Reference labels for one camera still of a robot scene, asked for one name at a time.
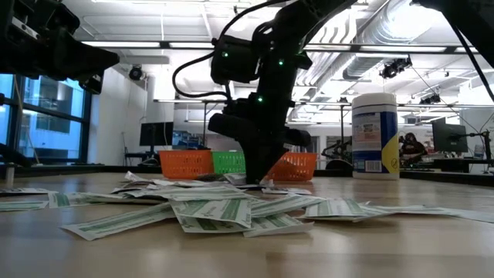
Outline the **plain white packet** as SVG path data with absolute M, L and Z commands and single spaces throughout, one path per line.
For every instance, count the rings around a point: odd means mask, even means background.
M 362 205 L 361 208 L 368 214 L 369 217 L 393 214 L 444 215 L 494 224 L 494 213 L 491 212 L 477 212 L 456 208 L 425 207 L 420 205 L 405 207 Z

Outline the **orange plastic basket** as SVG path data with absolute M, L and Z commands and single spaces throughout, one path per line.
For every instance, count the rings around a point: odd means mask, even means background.
M 266 178 L 273 181 L 309 181 L 316 169 L 316 153 L 285 153 Z
M 209 150 L 159 151 L 158 154 L 165 178 L 196 179 L 214 172 Z

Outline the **person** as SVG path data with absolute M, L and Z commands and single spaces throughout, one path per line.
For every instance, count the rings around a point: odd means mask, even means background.
M 407 133 L 400 137 L 400 158 L 403 163 L 412 163 L 421 160 L 427 154 L 425 146 L 420 143 L 413 133 Z

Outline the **large window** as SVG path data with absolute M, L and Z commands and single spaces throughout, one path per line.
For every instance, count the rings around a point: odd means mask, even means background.
M 83 157 L 90 95 L 75 80 L 0 74 L 0 144 L 40 161 Z

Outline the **black overhead light bar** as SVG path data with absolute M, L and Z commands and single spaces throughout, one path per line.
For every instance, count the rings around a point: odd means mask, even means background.
M 104 49 L 176 49 L 209 50 L 214 46 L 210 42 L 168 42 L 168 41 L 83 41 L 84 44 Z M 328 53 L 409 53 L 445 55 L 466 54 L 463 46 L 425 46 L 425 45 L 365 45 L 365 44 L 308 44 L 307 52 Z

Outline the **black metal rack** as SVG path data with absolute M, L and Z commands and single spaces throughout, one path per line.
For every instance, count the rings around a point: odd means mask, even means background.
M 202 140 L 203 145 L 213 151 L 230 151 L 232 149 L 232 141 L 227 137 L 216 134 L 208 130 L 208 123 L 213 114 L 219 112 L 222 108 L 220 103 L 205 102 L 202 124 Z

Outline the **black monitor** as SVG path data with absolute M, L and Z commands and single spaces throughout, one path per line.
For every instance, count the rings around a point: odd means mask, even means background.
M 468 148 L 466 128 L 458 124 L 447 124 L 443 120 L 432 122 L 435 151 L 466 153 Z
M 144 123 L 140 126 L 141 147 L 171 146 L 173 143 L 173 122 Z

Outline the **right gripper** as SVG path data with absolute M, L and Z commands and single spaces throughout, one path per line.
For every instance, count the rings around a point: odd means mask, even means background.
M 211 116 L 208 129 L 241 142 L 246 182 L 258 184 L 288 151 L 283 144 L 306 147 L 307 131 L 286 126 L 286 115 L 295 103 L 287 98 L 250 96 L 227 102 L 220 114 Z M 258 145 L 247 141 L 259 140 Z

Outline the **green plastic basket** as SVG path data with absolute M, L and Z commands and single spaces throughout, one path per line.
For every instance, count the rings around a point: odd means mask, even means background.
M 245 157 L 242 152 L 213 151 L 212 161 L 216 174 L 245 173 Z

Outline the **white blue wipes canister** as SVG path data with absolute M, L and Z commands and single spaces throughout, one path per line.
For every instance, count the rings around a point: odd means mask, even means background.
M 398 112 L 392 93 L 366 93 L 352 101 L 353 177 L 398 180 Z

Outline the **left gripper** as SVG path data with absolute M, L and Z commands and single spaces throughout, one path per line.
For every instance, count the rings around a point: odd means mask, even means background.
M 13 16 L 42 37 L 36 41 L 14 30 Z M 75 40 L 80 20 L 63 0 L 0 0 L 0 73 L 17 73 L 53 80 L 75 80 L 91 93 L 100 93 L 103 72 L 120 62 L 111 51 Z

